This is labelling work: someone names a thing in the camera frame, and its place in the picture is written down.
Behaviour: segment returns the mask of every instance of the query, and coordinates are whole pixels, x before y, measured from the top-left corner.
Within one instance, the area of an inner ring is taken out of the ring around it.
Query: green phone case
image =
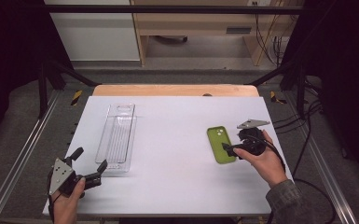
[[[209,128],[207,130],[209,142],[211,143],[212,151],[214,152],[214,158],[220,164],[234,162],[235,157],[230,157],[227,152],[223,149],[222,143],[231,145],[228,138],[228,132],[223,126]]]

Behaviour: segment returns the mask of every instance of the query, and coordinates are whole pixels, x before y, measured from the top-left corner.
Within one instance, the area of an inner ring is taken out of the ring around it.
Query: sleeve
[[[285,180],[272,188],[266,195],[277,224],[313,224],[310,202],[292,180]]]

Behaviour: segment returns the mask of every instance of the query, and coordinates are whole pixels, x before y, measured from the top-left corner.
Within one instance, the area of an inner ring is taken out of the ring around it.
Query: hand
[[[264,130],[263,135],[267,141],[272,143],[272,139]],[[234,148],[234,152],[244,160],[249,161],[261,177],[269,183],[270,188],[287,180],[280,159],[269,147],[266,147],[266,150],[259,156],[252,155],[240,148]]]
[[[54,202],[54,223],[55,224],[68,224],[76,223],[77,219],[77,203],[81,194],[84,191],[86,179],[82,177],[76,184],[74,191],[69,198],[61,195],[56,191],[52,195]]]

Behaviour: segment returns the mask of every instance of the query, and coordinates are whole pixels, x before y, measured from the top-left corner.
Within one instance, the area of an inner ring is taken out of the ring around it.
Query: aluminum rail
[[[182,13],[182,14],[259,14],[314,15],[322,8],[308,7],[226,7],[226,6],[107,6],[107,5],[32,5],[21,4],[27,12],[51,13]]]
[[[295,107],[296,99],[294,94],[290,91],[284,91],[287,102],[292,108],[293,112],[296,114],[297,110]],[[300,127],[301,133],[303,134],[304,139],[307,137],[309,131],[308,124],[305,123]],[[324,187],[327,190],[328,195],[336,208],[337,214],[341,219],[341,222],[344,224],[356,224],[357,221],[353,215],[352,209],[347,203],[344,194],[339,187],[336,178],[331,172],[327,162],[324,160],[324,156],[319,150],[318,145],[315,142],[315,139],[310,136],[309,140],[309,151],[312,157],[313,162],[315,163],[316,168],[318,169],[319,175],[324,182]]]
[[[57,104],[57,100],[61,95],[60,91],[53,91],[49,102],[48,102],[48,110],[45,113],[45,116],[39,119],[34,126],[31,134],[29,135],[27,141],[25,142],[22,150],[14,162],[13,166],[11,167],[10,172],[7,175],[2,187],[0,188],[0,214],[11,194],[14,187],[16,186],[17,181],[19,180],[22,170],[24,169],[25,165],[29,157],[31,156],[32,152],[34,151],[35,145],[42,134],[46,124],[48,123],[48,119],[50,118],[55,105]]]

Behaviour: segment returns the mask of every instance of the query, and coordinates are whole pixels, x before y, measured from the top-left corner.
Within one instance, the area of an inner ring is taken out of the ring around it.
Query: transparent tray
[[[109,106],[95,159],[97,163],[107,160],[108,166],[103,175],[123,174],[130,170],[136,124],[134,112],[134,104]]]

